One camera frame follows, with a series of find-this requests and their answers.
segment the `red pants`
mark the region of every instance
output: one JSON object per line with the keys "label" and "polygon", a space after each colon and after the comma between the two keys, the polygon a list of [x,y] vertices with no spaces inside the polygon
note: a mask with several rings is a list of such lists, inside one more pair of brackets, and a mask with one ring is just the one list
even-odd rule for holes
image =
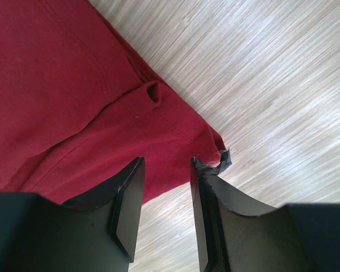
{"label": "red pants", "polygon": [[221,137],[85,0],[0,0],[0,191],[63,202],[146,160],[144,201]]}

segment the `seam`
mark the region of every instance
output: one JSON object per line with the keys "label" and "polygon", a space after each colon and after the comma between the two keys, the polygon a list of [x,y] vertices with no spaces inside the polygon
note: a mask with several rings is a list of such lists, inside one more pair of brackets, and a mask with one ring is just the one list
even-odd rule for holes
{"label": "seam", "polygon": [[161,120],[165,121],[165,124],[161,122],[161,124],[164,124],[170,131],[175,131],[180,134],[180,136],[186,140],[188,144],[190,144],[192,147],[195,147],[194,142],[190,139],[190,137],[187,137],[185,134],[181,132],[181,130],[178,129],[178,127],[171,123],[167,118],[165,118],[163,115],[159,114],[159,110],[152,110],[151,114],[157,118],[160,118]]}
{"label": "seam", "polygon": [[[107,100],[107,102],[111,102],[110,100],[110,96],[109,96],[109,88],[112,89],[111,87],[111,82],[108,78],[108,73],[106,71],[106,69],[101,65],[99,59],[93,54],[93,52],[91,52],[91,50],[88,48],[88,46],[86,45],[85,42],[83,42],[80,38],[78,38],[77,36],[75,36],[70,29],[66,26],[66,24],[62,21],[62,19],[59,17],[59,15],[53,10],[53,8],[51,7],[51,5],[48,3],[47,0],[44,0],[45,3],[43,2],[43,0],[40,0],[40,4],[42,5],[42,7],[45,9],[45,11],[47,12],[47,14],[53,18],[53,20],[55,21],[56,25],[58,25],[58,28],[56,28],[58,31],[62,30],[62,32],[64,32],[64,34],[67,36],[67,39],[69,39],[69,42],[74,43],[77,45],[77,47],[79,49],[81,49],[82,53],[84,53],[84,55],[92,62],[92,64],[95,66],[95,68],[97,69],[97,71],[100,73],[100,76],[102,78],[102,80],[104,81],[104,87],[102,85],[101,82],[101,87],[102,87],[102,93],[105,97],[105,99]],[[51,12],[53,13],[53,15],[55,15],[56,18],[53,17],[53,15],[50,13],[50,11],[46,8],[46,6],[48,8],[50,8]],[[48,21],[54,26],[54,24],[50,21],[50,19],[45,16]]]}
{"label": "seam", "polygon": [[[74,46],[74,47],[76,47],[77,49],[79,49],[79,51],[81,52],[81,53],[83,53],[82,54],[82,56],[84,56],[85,57],[85,59],[87,59],[87,60],[89,60],[93,65],[94,65],[94,67],[95,67],[95,69],[99,72],[99,77],[100,77],[100,84],[101,84],[101,90],[102,90],[102,93],[103,93],[103,95],[104,95],[104,97],[105,97],[105,99],[109,102],[109,97],[108,97],[108,95],[106,95],[106,89],[107,89],[107,87],[106,87],[106,80],[105,80],[105,78],[104,78],[104,76],[103,76],[103,73],[101,72],[101,70],[99,69],[99,67],[98,67],[98,65],[95,63],[95,61],[93,61],[93,59],[91,59],[91,55],[93,56],[93,54],[91,54],[91,52],[89,52],[88,50],[84,50],[80,45],[79,45],[79,43],[78,43],[78,41],[76,41],[73,37],[71,37],[70,35],[69,35],[69,33],[68,33],[68,31],[66,31],[65,29],[64,29],[64,27],[63,27],[63,25],[61,25],[61,24],[59,24],[59,22],[57,22],[56,20],[55,20],[55,18],[53,18],[53,16],[51,15],[51,13],[49,12],[49,10],[45,7],[45,5],[44,5],[44,3],[42,3],[42,1],[38,1],[38,2],[35,2],[34,0],[32,0],[32,2],[34,3],[34,5],[35,5],[35,7],[44,15],[44,17],[48,20],[48,22],[59,32],[59,33],[61,33],[62,32],[62,37],[64,37],[68,42],[69,42],[69,44],[72,44],[72,45],[76,45],[76,46]],[[43,7],[43,9],[46,11],[46,14],[44,14],[44,12],[43,12],[43,10],[41,9],[41,8],[39,8],[39,6],[37,5],[38,3],[40,3],[41,4],[41,6]],[[54,21],[55,21],[55,24],[52,22],[52,20],[50,20],[49,18],[48,18],[48,16],[49,17],[51,17],[51,18],[53,18],[54,19]]]}
{"label": "seam", "polygon": [[188,140],[189,143],[193,144],[193,140],[190,136],[189,133],[185,132],[184,130],[180,129],[179,126],[176,125],[175,122],[173,122],[172,120],[170,120],[168,118],[168,116],[166,116],[160,109],[155,109],[156,113],[164,120],[166,120],[171,126],[174,127],[174,130],[176,130],[178,133],[180,133],[185,139]]}
{"label": "seam", "polygon": [[27,191],[30,192],[31,190],[33,190],[35,187],[37,187],[38,183],[40,181],[42,181],[65,157],[67,157],[69,154],[71,154],[74,150],[76,150],[79,146],[81,146],[82,144],[84,144],[86,141],[88,140],[85,139],[83,142],[81,142],[80,144],[78,144],[77,146],[75,146],[73,149],[71,149],[68,153],[66,153],[59,161],[57,161],[44,175],[43,177],[41,177],[37,182],[35,182],[35,184],[33,184],[33,186],[28,189]]}

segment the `stitching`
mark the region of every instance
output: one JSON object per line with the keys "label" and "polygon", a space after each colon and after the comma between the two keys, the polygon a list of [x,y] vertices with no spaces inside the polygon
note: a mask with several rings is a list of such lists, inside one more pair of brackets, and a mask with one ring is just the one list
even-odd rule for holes
{"label": "stitching", "polygon": [[71,31],[70,29],[67,28],[66,24],[62,21],[62,19],[59,17],[59,15],[53,10],[53,8],[51,7],[51,5],[48,3],[47,0],[44,0],[47,7],[50,8],[50,10],[52,11],[52,13],[55,15],[55,17],[57,18],[57,20],[53,17],[53,15],[49,12],[49,10],[45,7],[45,4],[43,3],[43,0],[40,0],[39,2],[41,3],[42,7],[45,9],[45,11],[48,13],[48,15],[54,19],[54,21],[56,22],[56,24],[60,27],[60,29],[66,34],[67,38],[70,39],[71,42],[73,42],[74,44],[77,44],[78,48],[80,48],[82,50],[82,52],[88,57],[88,59],[94,64],[94,66],[97,68],[98,72],[101,75],[102,80],[104,81],[104,88],[101,82],[101,87],[102,87],[102,92],[104,97],[106,98],[106,100],[108,102],[111,102],[111,100],[109,99],[109,93],[108,93],[108,86],[110,86],[111,88],[111,82],[108,78],[108,74],[105,68],[103,68],[103,66],[100,64],[99,59],[90,51],[90,49],[87,47],[86,43],[83,42],[81,39],[79,39],[78,37],[76,37]]}
{"label": "stitching", "polygon": [[35,4],[35,7],[36,7],[36,8],[44,15],[44,17],[48,20],[48,22],[49,22],[52,26],[54,26],[55,29],[58,30],[59,32],[64,32],[64,34],[65,34],[64,38],[66,38],[66,39],[70,42],[70,44],[75,44],[75,45],[77,45],[76,48],[77,48],[77,49],[80,49],[79,51],[81,51],[81,53],[84,53],[84,57],[86,57],[86,59],[88,59],[88,60],[91,61],[91,63],[94,65],[94,67],[95,67],[95,68],[97,69],[97,71],[99,72],[99,77],[100,77],[100,84],[101,84],[102,93],[103,93],[105,99],[106,99],[107,101],[109,101],[107,95],[105,94],[106,86],[103,86],[103,81],[104,81],[104,83],[106,84],[105,79],[104,79],[104,77],[103,77],[102,72],[101,72],[100,69],[98,68],[97,64],[91,59],[90,55],[88,55],[88,53],[90,53],[90,52],[86,52],[82,47],[80,47],[79,44],[78,44],[78,43],[77,43],[77,42],[76,42],[76,41],[68,34],[68,32],[63,28],[62,25],[60,25],[58,22],[56,22],[56,25],[57,25],[58,27],[60,27],[60,29],[58,29],[58,27],[56,27],[56,26],[53,24],[53,22],[48,18],[48,16],[46,16],[46,15],[44,14],[44,12],[38,7],[37,3],[40,3],[40,4],[42,5],[42,7],[44,8],[44,10],[46,11],[46,13],[52,18],[52,15],[50,14],[49,10],[45,7],[45,5],[44,5],[41,1],[34,2],[34,1],[32,0],[32,2]]}
{"label": "stitching", "polygon": [[162,117],[162,119],[166,120],[171,126],[173,126],[174,129],[175,129],[177,132],[179,132],[182,136],[184,136],[185,139],[187,139],[187,141],[188,141],[189,143],[193,144],[193,140],[192,140],[192,138],[191,138],[191,136],[190,136],[189,133],[187,133],[187,132],[185,132],[184,130],[180,129],[174,122],[172,122],[172,120],[170,120],[170,119],[168,118],[168,116],[165,116],[165,114],[164,114],[160,109],[157,109],[157,110],[156,110],[156,113],[157,113],[160,117]]}
{"label": "stitching", "polygon": [[171,123],[167,118],[165,118],[163,115],[159,114],[159,110],[158,110],[158,109],[152,110],[152,111],[151,111],[151,114],[152,114],[153,116],[155,116],[155,117],[159,117],[159,118],[161,118],[162,120],[166,121],[165,126],[166,126],[170,131],[176,131],[176,132],[180,133],[180,136],[181,136],[184,140],[186,140],[186,142],[188,142],[191,146],[195,147],[194,142],[190,139],[190,137],[186,137],[186,135],[183,134],[183,133],[181,132],[181,130],[179,130],[178,127],[177,127],[175,124]]}
{"label": "stitching", "polygon": [[121,100],[122,100],[122,102],[123,102],[122,107],[123,107],[123,108],[126,108],[127,111],[130,113],[130,118],[136,119],[136,118],[137,118],[137,115],[136,115],[136,113],[131,109],[131,107],[129,106],[129,103],[126,101],[126,95],[125,95],[124,97],[122,97],[122,99],[119,100],[120,103],[121,103]]}
{"label": "stitching", "polygon": [[[164,118],[164,116],[161,116],[161,115],[159,115],[159,114],[156,114],[156,112],[154,111],[154,110],[151,110],[150,111],[150,114],[152,114],[154,117],[160,117],[162,120],[165,120],[166,122],[167,122],[167,124],[164,124],[170,131],[174,131],[174,129],[175,130],[177,130],[176,128],[177,128],[177,126],[176,125],[174,125],[174,124],[172,124],[172,123],[170,123],[169,122],[169,120],[167,120],[166,118]],[[187,137],[185,137],[185,135],[183,134],[183,133],[181,133],[181,131],[180,130],[177,130],[177,132],[179,132],[180,134],[181,134],[181,136],[182,136],[182,138],[184,138],[191,146],[192,146],[192,150],[194,151],[194,153],[195,152],[197,152],[198,151],[198,153],[200,154],[204,149],[205,149],[205,147],[202,147],[200,150],[198,150],[198,149],[196,149],[196,146],[195,146],[195,144],[194,144],[194,142],[191,140],[191,139],[189,139],[189,138],[187,138]],[[43,175],[43,177],[42,178],[40,178],[29,190],[28,190],[28,192],[29,191],[31,191],[31,190],[33,190],[35,187],[37,187],[37,185],[40,183],[40,181],[42,181],[64,158],[66,158],[67,156],[69,156],[72,152],[74,152],[78,147],[80,147],[82,144],[84,144],[87,140],[88,140],[89,138],[87,138],[87,139],[85,139],[83,142],[81,142],[80,144],[78,144],[77,146],[75,146],[72,150],[70,150],[68,153],[66,153],[58,162],[56,162],[44,175]]]}

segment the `light wood grain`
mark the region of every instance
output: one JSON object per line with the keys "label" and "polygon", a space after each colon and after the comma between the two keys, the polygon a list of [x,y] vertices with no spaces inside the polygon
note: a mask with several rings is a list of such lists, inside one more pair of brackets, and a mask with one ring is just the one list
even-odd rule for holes
{"label": "light wood grain", "polygon": [[[92,0],[270,205],[340,201],[340,1]],[[198,271],[188,185],[143,207],[130,271]]]}

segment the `wooden floor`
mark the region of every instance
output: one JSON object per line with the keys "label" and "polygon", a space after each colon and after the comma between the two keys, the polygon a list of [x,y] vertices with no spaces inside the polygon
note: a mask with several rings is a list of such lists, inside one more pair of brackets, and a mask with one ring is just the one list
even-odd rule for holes
{"label": "wooden floor", "polygon": [[[92,3],[221,133],[224,179],[276,206],[340,201],[340,1]],[[130,271],[198,271],[188,185],[144,205]]]}

